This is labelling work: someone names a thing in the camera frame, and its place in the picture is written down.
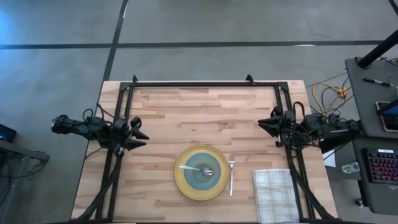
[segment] plate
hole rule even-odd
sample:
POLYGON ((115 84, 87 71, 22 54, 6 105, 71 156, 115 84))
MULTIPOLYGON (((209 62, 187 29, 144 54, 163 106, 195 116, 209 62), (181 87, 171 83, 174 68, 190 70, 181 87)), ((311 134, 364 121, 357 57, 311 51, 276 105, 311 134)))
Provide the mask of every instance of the plate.
POLYGON ((225 156, 215 147, 196 145, 184 150, 174 166, 174 180, 178 189, 190 199, 210 200, 225 189, 229 179, 229 164, 225 156), (190 167, 214 171, 211 176, 198 170, 180 169, 185 164, 190 167))

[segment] spoon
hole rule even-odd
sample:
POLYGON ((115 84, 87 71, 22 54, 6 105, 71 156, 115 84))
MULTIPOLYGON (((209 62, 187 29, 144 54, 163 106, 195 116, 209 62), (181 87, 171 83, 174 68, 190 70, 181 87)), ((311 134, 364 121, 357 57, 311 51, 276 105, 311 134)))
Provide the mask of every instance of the spoon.
POLYGON ((178 167, 180 169, 190 169, 190 170, 197 170, 197 171, 201 171, 203 173, 203 175, 213 175, 214 171, 209 169, 209 168, 204 168, 203 170, 198 169, 198 168, 194 168, 194 167, 189 167, 183 164, 178 165, 178 167))

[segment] black pole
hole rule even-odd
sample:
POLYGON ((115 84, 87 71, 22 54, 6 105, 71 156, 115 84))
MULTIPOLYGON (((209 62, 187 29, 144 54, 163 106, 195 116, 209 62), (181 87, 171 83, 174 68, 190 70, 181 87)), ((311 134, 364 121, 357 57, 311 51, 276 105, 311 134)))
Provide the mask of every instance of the black pole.
POLYGON ((383 40, 377 47, 369 52, 365 57, 358 61, 358 66, 366 68, 372 64, 376 59, 386 53, 398 42, 398 30, 393 32, 386 40, 383 40))

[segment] black metal frame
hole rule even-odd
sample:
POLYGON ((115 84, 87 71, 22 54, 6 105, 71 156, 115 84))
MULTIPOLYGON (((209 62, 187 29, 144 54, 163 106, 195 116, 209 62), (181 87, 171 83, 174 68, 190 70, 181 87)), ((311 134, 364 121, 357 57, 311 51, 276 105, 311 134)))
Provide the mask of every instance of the black metal frame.
MULTIPOLYGON (((253 86, 253 87, 257 87, 257 86, 263 86, 264 87, 264 86, 268 86, 268 87, 273 87, 275 90, 277 105, 283 110, 282 97, 280 94, 280 92, 283 91, 284 95, 285 95, 286 103, 287 103, 287 109, 292 110, 292 102, 290 99, 289 87, 288 87, 287 82, 255 82, 251 75, 247 75, 246 81, 247 82, 245 82, 245 81, 243 81, 243 82, 228 82, 228 81, 225 81, 225 82, 138 82, 137 77, 134 76, 132 82, 122 82, 120 84, 118 100, 116 103, 116 109, 115 109, 114 115, 115 115, 115 118, 120 118, 123 97, 124 97, 125 92, 127 91, 126 109, 124 111, 124 117, 122 117, 122 119, 125 119, 126 121, 128 121, 134 87, 171 87, 171 86, 179 86, 179 87, 181 87, 181 86, 203 86, 203 87, 209 87, 209 86, 253 86)), ((289 148, 287 148, 287 147, 286 147, 286 154, 287 154, 289 169, 291 170, 293 168, 292 166, 294 166, 294 164, 292 163, 293 159, 291 158, 291 153, 289 152, 289 148)), ((113 158, 113 152, 112 152, 112 150, 108 150, 107 155, 106 155, 105 165, 104 165, 103 178, 102 178, 102 182, 101 182, 101 190, 98 193, 98 195, 95 197, 94 201, 86 209, 86 211, 84 212, 83 215, 81 215, 77 219, 70 220, 69 222, 65 222, 65 223, 110 223, 113 221, 114 206, 116 204, 116 196, 117 196, 119 174, 120 174, 122 160, 120 157, 116 158, 116 163, 114 165, 114 169, 113 169, 112 173, 109 174, 112 158, 113 158), (109 200, 108 212, 107 212, 107 216, 103 217, 104 197, 105 197, 107 191, 109 190, 110 186, 112 186, 112 189, 111 189, 111 196, 110 196, 110 200, 109 200), (92 216, 94 210, 96 210, 95 218, 89 220, 90 217, 92 216)), ((301 151, 298 152, 297 158, 298 158, 298 164, 300 166, 300 176, 302 177, 304 184, 308 185, 307 173, 305 171, 305 164, 304 164, 304 159, 303 159, 303 155, 302 155, 301 151)), ((298 213, 299 213, 300 219, 303 219, 304 218, 303 210, 302 210, 302 206, 301 206, 297 182, 294 178, 292 178, 292 180, 294 183, 294 193, 296 195, 296 203, 297 203, 298 213)), ((308 198, 306 198, 306 201, 307 201, 309 217, 315 218, 315 212, 313 210, 312 204, 310 203, 308 198)))

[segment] concrete floor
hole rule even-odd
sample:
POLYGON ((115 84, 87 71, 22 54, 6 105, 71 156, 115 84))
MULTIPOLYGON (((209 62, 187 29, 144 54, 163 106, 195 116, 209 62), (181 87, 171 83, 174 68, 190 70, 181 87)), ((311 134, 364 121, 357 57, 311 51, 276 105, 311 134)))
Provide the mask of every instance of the concrete floor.
MULTIPOLYGON (((3 0, 0 45, 111 43, 121 3, 3 0)), ((130 0, 119 42, 382 40, 397 23, 388 1, 130 0)), ((310 85, 345 72, 346 58, 374 47, 118 49, 110 80, 132 75, 140 80, 242 80, 250 73, 257 80, 299 79, 310 85)), ((0 123, 19 132, 18 144, 51 155, 41 173, 22 181, 9 223, 69 219, 87 141, 51 133, 51 119, 59 114, 78 119, 85 108, 94 108, 108 55, 109 49, 0 50, 0 123)), ((395 55, 398 48, 386 54, 395 55)), ((329 83, 341 85, 345 79, 329 83)), ((358 118, 354 100, 341 112, 358 118)), ((330 182, 342 219, 394 222, 395 217, 353 204, 359 196, 355 181, 330 182)))

